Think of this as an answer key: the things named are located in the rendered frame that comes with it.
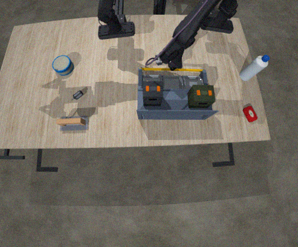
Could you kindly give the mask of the red mint tin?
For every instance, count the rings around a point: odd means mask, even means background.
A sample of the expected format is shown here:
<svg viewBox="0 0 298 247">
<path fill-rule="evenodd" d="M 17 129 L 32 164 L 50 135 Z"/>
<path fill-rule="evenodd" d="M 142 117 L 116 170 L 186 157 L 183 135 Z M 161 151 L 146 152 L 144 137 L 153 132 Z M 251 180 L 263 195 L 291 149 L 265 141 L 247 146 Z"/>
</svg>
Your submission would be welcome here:
<svg viewBox="0 0 298 247">
<path fill-rule="evenodd" d="M 257 115 L 255 114 L 255 112 L 251 106 L 244 108 L 243 112 L 249 122 L 253 122 L 258 119 Z"/>
</svg>

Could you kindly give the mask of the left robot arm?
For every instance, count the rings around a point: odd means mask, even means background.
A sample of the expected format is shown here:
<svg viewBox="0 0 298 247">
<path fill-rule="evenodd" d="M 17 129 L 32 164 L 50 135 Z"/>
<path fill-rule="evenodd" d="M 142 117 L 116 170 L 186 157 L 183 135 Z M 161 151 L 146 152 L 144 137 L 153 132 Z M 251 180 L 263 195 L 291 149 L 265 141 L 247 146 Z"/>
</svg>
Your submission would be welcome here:
<svg viewBox="0 0 298 247">
<path fill-rule="evenodd" d="M 189 48 L 195 42 L 195 36 L 201 25 L 210 28 L 225 29 L 232 31 L 234 29 L 233 22 L 228 20 L 236 14 L 238 6 L 237 0 L 222 0 L 218 10 L 217 16 L 208 17 L 214 7 L 221 0 L 200 0 L 197 6 L 179 23 L 175 28 L 173 37 L 187 26 L 167 47 L 167 49 L 159 55 L 162 62 L 157 65 L 168 64 L 176 56 L 184 53 L 184 50 Z"/>
</svg>

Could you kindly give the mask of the white bottle with blue cap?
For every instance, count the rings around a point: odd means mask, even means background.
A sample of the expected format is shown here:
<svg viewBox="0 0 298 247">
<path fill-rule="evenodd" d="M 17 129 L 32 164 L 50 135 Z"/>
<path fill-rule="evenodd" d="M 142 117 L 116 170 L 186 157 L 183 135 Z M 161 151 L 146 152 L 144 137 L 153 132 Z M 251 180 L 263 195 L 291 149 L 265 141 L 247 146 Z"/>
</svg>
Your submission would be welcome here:
<svg viewBox="0 0 298 247">
<path fill-rule="evenodd" d="M 268 55 L 256 57 L 248 66 L 246 66 L 239 74 L 240 78 L 244 81 L 248 81 L 262 69 L 268 66 Z"/>
</svg>

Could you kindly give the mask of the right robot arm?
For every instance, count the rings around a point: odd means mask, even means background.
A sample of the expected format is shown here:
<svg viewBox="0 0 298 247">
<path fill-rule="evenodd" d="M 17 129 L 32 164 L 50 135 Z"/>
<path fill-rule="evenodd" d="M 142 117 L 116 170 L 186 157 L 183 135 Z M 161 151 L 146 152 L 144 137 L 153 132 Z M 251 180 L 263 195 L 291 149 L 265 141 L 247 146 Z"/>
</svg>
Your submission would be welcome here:
<svg viewBox="0 0 298 247">
<path fill-rule="evenodd" d="M 133 33 L 133 22 L 120 23 L 113 9 L 114 0 L 99 0 L 98 19 L 106 25 L 99 26 L 98 36 Z"/>
</svg>

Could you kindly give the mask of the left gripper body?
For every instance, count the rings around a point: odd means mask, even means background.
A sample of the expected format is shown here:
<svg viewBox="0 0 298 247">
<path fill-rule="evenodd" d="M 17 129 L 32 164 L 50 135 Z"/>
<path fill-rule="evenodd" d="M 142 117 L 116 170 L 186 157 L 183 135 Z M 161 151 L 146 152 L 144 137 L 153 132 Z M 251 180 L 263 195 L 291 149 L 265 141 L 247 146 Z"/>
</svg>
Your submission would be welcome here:
<svg viewBox="0 0 298 247">
<path fill-rule="evenodd" d="M 176 56 L 176 58 L 174 58 L 172 61 L 170 61 L 168 63 L 169 68 L 178 68 L 178 69 L 181 69 L 182 68 L 182 55 Z M 159 57 L 158 57 L 158 60 L 155 60 L 155 61 L 156 61 L 156 63 L 162 62 Z"/>
</svg>

